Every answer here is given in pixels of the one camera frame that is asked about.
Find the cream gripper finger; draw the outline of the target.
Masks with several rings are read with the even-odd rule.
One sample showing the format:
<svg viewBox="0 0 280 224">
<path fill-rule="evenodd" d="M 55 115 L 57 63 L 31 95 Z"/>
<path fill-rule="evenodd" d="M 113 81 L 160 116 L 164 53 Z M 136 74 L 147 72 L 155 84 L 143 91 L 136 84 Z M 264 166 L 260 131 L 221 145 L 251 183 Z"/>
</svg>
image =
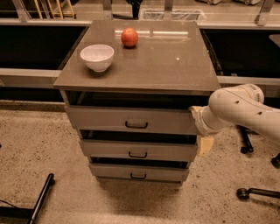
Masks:
<svg viewBox="0 0 280 224">
<path fill-rule="evenodd" d="M 198 136 L 198 153 L 200 156 L 206 155 L 214 145 L 212 136 Z"/>
</svg>

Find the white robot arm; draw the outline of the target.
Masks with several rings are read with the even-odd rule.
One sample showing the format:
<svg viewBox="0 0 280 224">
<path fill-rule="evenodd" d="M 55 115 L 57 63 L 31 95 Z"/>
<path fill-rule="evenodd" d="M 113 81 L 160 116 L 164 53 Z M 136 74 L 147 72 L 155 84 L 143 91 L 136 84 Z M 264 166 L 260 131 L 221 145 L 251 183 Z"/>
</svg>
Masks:
<svg viewBox="0 0 280 224">
<path fill-rule="evenodd" d="M 214 91 L 207 106 L 191 106 L 189 110 L 198 130 L 199 154 L 209 152 L 214 136 L 231 124 L 253 130 L 279 145 L 280 109 L 263 102 L 263 91 L 257 85 L 243 84 Z"/>
</svg>

